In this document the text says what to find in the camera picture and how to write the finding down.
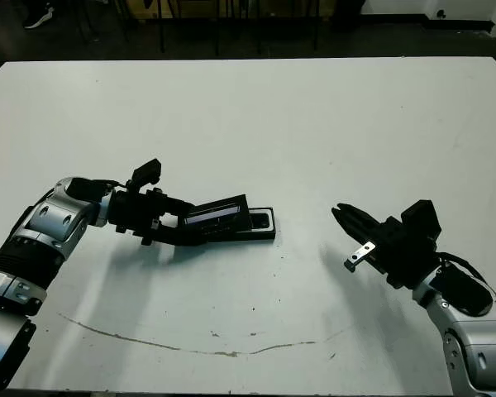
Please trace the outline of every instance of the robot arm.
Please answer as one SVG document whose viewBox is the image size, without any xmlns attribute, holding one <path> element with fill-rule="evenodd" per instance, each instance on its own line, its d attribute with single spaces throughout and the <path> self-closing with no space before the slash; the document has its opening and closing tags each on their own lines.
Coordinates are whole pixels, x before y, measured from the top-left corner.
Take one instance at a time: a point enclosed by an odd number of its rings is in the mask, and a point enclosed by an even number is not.
<svg viewBox="0 0 496 397">
<path fill-rule="evenodd" d="M 51 281 L 88 226 L 111 223 L 116 232 L 132 230 L 144 245 L 274 238 L 272 209 L 252 212 L 244 195 L 195 207 L 157 188 L 140 193 L 146 184 L 159 182 L 160 172 L 160 162 L 152 160 L 135 170 L 125 185 L 62 179 L 22 214 L 0 248 L 0 390 L 7 387 L 29 351 L 36 326 L 27 316 L 37 314 Z M 265 213 L 262 222 L 261 211 Z M 165 213 L 177 216 L 179 225 L 162 225 L 160 217 Z"/>
<path fill-rule="evenodd" d="M 349 204 L 332 213 L 363 244 L 347 269 L 368 261 L 394 288 L 411 289 L 427 310 L 443 339 L 454 395 L 496 396 L 496 293 L 468 262 L 436 252 L 441 228 L 432 202 L 415 203 L 402 222 L 379 223 Z"/>
</svg>

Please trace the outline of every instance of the white table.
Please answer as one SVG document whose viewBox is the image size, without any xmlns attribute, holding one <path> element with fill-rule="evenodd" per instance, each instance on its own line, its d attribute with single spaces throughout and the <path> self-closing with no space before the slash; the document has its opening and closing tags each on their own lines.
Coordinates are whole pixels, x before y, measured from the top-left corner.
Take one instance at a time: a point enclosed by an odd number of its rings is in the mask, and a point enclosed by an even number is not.
<svg viewBox="0 0 496 397">
<path fill-rule="evenodd" d="M 440 249 L 496 289 L 493 60 L 5 64 L 0 244 L 56 180 L 125 181 L 156 156 L 171 196 L 273 206 L 275 242 L 142 247 L 90 228 L 12 387 L 451 392 L 426 312 L 370 266 L 344 269 L 357 245 L 330 208 L 384 220 L 432 199 Z"/>
</svg>

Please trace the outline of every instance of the dark floor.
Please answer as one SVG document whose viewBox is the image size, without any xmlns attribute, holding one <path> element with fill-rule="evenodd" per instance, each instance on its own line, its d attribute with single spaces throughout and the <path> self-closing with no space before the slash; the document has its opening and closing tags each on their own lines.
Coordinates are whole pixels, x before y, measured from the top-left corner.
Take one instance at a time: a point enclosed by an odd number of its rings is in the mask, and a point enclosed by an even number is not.
<svg viewBox="0 0 496 397">
<path fill-rule="evenodd" d="M 61 8 L 54 20 L 32 31 L 21 27 L 24 9 L 18 0 L 0 0 L 0 65 L 8 60 L 194 60 L 214 59 L 215 25 L 211 22 L 165 23 L 165 53 L 160 52 L 158 25 L 135 23 L 125 41 L 114 10 L 87 1 L 98 30 L 87 43 L 79 34 L 74 13 Z M 256 37 L 261 37 L 261 52 Z M 312 45 L 312 22 L 221 20 L 222 59 L 311 58 L 360 56 L 488 55 L 496 59 L 496 40 L 484 31 L 425 29 L 414 24 L 362 24 L 336 32 L 319 25 L 319 45 Z"/>
</svg>

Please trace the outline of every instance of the black cable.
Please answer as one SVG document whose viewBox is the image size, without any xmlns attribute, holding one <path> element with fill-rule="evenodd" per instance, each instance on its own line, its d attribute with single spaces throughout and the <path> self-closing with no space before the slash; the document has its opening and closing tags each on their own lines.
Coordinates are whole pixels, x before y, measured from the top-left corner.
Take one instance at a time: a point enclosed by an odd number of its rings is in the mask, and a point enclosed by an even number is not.
<svg viewBox="0 0 496 397">
<path fill-rule="evenodd" d="M 476 279 L 478 279 L 479 281 L 483 281 L 485 284 L 487 284 L 485 278 L 465 259 L 449 254 L 448 252 L 437 252 L 436 255 L 439 259 L 442 259 L 444 261 L 455 262 L 457 265 L 467 269 Z"/>
</svg>

